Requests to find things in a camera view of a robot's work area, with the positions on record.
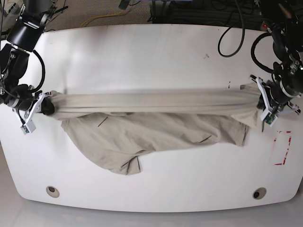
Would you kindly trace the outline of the beige T-shirt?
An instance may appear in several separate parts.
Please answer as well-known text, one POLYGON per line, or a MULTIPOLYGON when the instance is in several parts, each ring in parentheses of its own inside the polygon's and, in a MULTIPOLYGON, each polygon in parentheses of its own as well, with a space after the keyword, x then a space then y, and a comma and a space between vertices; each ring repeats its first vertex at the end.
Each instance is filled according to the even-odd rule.
POLYGON ((51 92, 53 118, 78 150, 116 174, 141 171, 138 157, 216 143, 245 144, 257 126, 260 91, 238 89, 152 94, 68 95, 51 92))

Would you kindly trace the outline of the red tape rectangle marking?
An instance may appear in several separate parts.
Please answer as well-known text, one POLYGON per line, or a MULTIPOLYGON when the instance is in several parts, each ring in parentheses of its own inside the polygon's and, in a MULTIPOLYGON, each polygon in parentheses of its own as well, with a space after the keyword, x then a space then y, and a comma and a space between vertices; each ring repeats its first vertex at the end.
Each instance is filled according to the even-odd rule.
POLYGON ((291 131, 278 131, 274 139, 272 163, 275 166, 282 166, 286 162, 292 140, 291 131))

